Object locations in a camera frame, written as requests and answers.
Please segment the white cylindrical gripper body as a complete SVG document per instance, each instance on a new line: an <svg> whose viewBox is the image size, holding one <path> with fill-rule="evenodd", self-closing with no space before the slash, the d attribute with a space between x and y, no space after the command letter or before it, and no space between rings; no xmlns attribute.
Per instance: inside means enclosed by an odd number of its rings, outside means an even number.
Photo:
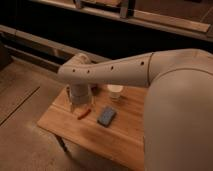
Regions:
<svg viewBox="0 0 213 171"><path fill-rule="evenodd" d="M91 89L88 84L72 84L70 88L70 99L74 105L83 105L91 101Z"/></svg>

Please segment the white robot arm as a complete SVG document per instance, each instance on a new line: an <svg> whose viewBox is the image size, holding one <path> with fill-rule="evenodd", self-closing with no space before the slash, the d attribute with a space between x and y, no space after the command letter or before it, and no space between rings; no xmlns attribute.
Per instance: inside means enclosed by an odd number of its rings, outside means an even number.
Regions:
<svg viewBox="0 0 213 171"><path fill-rule="evenodd" d="M71 98L89 84L146 87L145 171L213 171L213 54L200 49L145 53L90 64L77 54L58 70Z"/></svg>

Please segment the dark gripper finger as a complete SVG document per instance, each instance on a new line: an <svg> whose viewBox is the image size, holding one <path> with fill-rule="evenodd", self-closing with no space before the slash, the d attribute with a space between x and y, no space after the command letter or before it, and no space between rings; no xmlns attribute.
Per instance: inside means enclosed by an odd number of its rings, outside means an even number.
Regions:
<svg viewBox="0 0 213 171"><path fill-rule="evenodd" d="M66 86L66 93L67 93L67 97L68 97L68 103L69 103L69 111L72 112L72 104L71 104L71 100L70 100L70 89L69 86Z"/></svg>
<svg viewBox="0 0 213 171"><path fill-rule="evenodd" d="M90 94L91 94L91 105L94 107L95 106L95 96L93 94L92 88L90 88Z"/></svg>

